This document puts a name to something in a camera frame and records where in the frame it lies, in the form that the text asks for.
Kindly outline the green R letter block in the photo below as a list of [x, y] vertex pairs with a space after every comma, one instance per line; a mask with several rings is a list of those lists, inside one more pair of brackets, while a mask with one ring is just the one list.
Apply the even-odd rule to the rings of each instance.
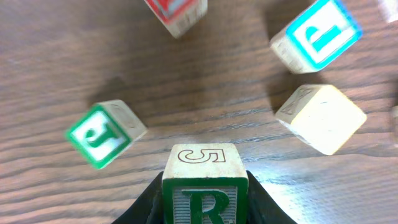
[[176, 144], [162, 175], [164, 222], [245, 224], [248, 187], [234, 144]]

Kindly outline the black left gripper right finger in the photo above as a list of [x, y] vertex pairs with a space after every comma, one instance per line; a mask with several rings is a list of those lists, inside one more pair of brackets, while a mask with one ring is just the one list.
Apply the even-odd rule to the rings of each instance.
[[248, 174], [248, 214], [247, 224], [297, 224], [263, 188], [261, 183]]

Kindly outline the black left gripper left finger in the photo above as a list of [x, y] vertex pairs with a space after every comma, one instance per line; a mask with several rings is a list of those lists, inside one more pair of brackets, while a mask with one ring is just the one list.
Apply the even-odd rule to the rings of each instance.
[[160, 172], [136, 201], [112, 224], [164, 224]]

